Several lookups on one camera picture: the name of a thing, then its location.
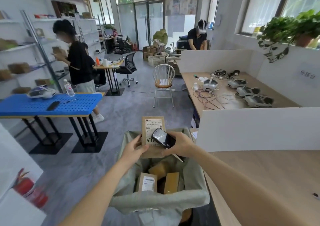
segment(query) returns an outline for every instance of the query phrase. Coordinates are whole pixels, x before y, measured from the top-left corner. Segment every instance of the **white crate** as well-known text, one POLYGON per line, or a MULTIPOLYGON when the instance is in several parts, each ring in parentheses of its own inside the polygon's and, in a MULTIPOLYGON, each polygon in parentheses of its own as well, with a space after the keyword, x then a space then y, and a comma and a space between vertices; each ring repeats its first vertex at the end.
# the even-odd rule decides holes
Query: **white crate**
POLYGON ((166 58, 163 55, 153 55, 148 57, 149 65, 152 67, 166 63, 166 58))

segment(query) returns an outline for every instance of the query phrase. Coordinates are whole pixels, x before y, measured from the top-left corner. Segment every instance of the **white wooden chair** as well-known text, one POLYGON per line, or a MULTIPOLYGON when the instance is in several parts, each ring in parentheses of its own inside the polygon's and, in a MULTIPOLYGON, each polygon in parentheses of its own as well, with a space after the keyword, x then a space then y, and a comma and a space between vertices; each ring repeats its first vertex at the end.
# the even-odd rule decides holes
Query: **white wooden chair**
POLYGON ((172 98, 172 80, 174 79, 175 71, 174 68, 168 64, 161 64, 154 68, 153 78, 155 85, 154 102, 155 107, 157 98, 171 98, 172 107, 174 107, 174 99, 172 98), (157 91, 170 91, 170 97, 157 97, 157 91))

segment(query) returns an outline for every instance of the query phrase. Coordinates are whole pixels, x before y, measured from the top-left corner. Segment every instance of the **fire extinguisher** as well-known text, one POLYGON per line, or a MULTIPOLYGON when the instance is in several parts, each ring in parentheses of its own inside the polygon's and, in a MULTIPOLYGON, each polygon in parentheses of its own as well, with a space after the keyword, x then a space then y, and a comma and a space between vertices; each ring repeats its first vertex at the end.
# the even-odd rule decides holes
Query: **fire extinguisher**
POLYGON ((42 189, 35 187, 35 184, 30 178, 25 177, 29 172, 23 173, 23 171, 24 169, 21 169, 18 173, 17 180, 13 186, 14 190, 36 207, 42 208, 48 200, 47 195, 42 189))

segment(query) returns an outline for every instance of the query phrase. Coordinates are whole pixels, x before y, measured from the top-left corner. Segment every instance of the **plastic bottle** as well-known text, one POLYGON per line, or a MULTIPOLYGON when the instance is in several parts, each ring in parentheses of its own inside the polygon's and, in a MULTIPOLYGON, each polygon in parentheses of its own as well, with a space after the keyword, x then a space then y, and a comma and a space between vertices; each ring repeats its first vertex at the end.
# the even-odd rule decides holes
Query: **plastic bottle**
POLYGON ((66 93, 70 97, 73 97, 75 95, 75 92, 73 91, 71 84, 66 79, 64 79, 63 81, 64 81, 64 87, 66 88, 66 93))
POLYGON ((97 57, 96 57, 96 63, 97 63, 97 66, 100 66, 100 61, 97 57))

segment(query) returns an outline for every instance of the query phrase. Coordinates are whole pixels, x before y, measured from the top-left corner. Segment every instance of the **orange bottle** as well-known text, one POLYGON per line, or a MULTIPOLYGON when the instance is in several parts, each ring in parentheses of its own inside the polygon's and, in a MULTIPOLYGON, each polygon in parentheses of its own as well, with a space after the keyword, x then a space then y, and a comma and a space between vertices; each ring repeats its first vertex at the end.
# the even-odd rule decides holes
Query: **orange bottle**
POLYGON ((96 57, 96 63, 97 63, 97 66, 100 66, 100 61, 97 57, 96 57))

